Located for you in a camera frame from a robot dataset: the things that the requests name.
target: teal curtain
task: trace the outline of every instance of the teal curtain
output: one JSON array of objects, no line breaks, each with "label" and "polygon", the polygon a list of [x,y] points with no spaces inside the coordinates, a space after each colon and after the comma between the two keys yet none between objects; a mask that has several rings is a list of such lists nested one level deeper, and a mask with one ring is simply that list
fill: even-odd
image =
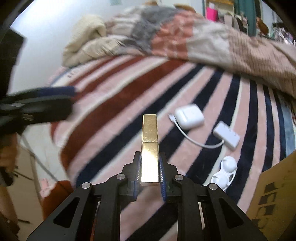
[{"label": "teal curtain", "polygon": [[244,12],[248,18],[249,36],[256,35],[256,7],[254,0],[235,0],[234,4],[235,14],[240,15]]}]

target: striped blanket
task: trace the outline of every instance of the striped blanket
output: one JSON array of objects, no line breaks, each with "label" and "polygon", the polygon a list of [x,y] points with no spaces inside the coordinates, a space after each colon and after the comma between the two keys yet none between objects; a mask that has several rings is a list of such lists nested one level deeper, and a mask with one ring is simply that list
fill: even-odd
[{"label": "striped blanket", "polygon": [[[238,169],[226,193],[246,212],[261,172],[295,149],[291,112],[276,90],[220,68],[165,57],[116,56],[62,69],[52,86],[78,91],[74,114],[52,123],[51,135],[73,186],[98,184],[120,173],[141,150],[143,114],[157,114],[159,150],[180,174],[208,184],[223,157]],[[241,140],[230,151],[200,148],[168,118],[177,107],[195,103],[205,124],[186,131],[208,145],[212,130],[225,122]],[[176,240],[177,208],[162,201],[159,187],[146,187],[121,212],[120,240]]]}]

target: silver screw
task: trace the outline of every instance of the silver screw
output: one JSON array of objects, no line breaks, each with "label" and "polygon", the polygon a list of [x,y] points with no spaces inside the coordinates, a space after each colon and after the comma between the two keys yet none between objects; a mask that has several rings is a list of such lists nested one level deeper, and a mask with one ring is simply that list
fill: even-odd
[{"label": "silver screw", "polygon": [[122,179],[125,179],[125,175],[123,174],[123,173],[119,173],[117,176],[116,176],[116,178],[118,179],[118,180],[122,180]]},{"label": "silver screw", "polygon": [[212,190],[216,190],[218,188],[218,186],[215,183],[210,183],[209,188]]},{"label": "silver screw", "polygon": [[180,174],[177,174],[177,175],[175,176],[175,179],[176,179],[177,181],[182,181],[182,180],[184,179],[184,177],[183,177],[182,175],[180,175]]},{"label": "silver screw", "polygon": [[83,189],[88,189],[90,186],[91,186],[90,183],[82,183],[82,185],[81,185],[81,187],[82,187]]}]

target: brown cardboard box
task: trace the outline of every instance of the brown cardboard box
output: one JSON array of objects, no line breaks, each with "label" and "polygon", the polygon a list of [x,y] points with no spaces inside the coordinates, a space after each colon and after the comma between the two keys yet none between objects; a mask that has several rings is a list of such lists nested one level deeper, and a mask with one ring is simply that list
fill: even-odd
[{"label": "brown cardboard box", "polygon": [[[247,216],[269,241],[279,240],[289,224],[295,224],[292,222],[295,215],[296,151],[274,167],[261,173],[247,211]],[[290,237],[294,234],[295,228],[290,226],[284,236]]]}]

